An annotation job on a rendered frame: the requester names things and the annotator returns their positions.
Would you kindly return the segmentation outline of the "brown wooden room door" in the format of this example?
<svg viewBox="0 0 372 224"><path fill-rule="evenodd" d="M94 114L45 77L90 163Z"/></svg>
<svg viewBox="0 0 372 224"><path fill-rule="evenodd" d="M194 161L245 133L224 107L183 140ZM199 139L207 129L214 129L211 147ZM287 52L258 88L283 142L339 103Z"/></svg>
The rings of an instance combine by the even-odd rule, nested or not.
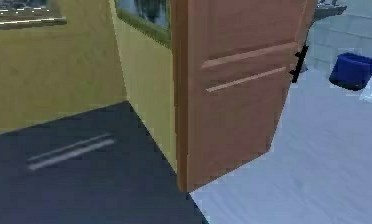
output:
<svg viewBox="0 0 372 224"><path fill-rule="evenodd" d="M178 186L267 153L317 0L171 0Z"/></svg>

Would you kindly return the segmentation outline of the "blue bin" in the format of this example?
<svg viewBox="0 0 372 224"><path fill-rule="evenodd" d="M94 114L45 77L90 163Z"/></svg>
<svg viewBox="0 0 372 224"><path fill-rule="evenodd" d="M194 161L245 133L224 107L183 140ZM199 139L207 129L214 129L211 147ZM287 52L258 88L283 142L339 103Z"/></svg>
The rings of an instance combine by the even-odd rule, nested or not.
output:
<svg viewBox="0 0 372 224"><path fill-rule="evenodd" d="M351 52L339 54L329 81L339 87L358 91L367 86L372 77L372 57Z"/></svg>

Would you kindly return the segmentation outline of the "grey framed window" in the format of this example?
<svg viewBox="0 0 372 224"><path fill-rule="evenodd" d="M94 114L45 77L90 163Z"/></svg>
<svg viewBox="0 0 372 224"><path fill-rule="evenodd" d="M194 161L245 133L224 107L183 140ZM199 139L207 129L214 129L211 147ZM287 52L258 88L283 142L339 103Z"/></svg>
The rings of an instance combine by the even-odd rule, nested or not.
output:
<svg viewBox="0 0 372 224"><path fill-rule="evenodd" d="M0 30L66 23L58 0L0 0Z"/></svg>

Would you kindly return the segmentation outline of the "green framed wall picture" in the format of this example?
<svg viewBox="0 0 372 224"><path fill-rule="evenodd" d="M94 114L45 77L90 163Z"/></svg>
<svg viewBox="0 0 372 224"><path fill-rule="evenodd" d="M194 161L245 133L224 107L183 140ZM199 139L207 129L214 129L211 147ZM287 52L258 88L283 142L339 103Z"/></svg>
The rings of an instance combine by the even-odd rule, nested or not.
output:
<svg viewBox="0 0 372 224"><path fill-rule="evenodd" d="M170 0L113 0L117 17L171 49Z"/></svg>

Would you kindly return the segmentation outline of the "grey wall shelf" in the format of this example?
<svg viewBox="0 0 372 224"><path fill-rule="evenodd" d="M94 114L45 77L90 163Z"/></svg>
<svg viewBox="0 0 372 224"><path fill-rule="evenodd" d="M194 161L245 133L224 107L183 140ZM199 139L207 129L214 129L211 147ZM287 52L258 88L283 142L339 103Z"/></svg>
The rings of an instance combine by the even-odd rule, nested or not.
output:
<svg viewBox="0 0 372 224"><path fill-rule="evenodd" d="M341 15L346 9L347 6L340 4L339 0L318 0L313 21L317 22L328 17Z"/></svg>

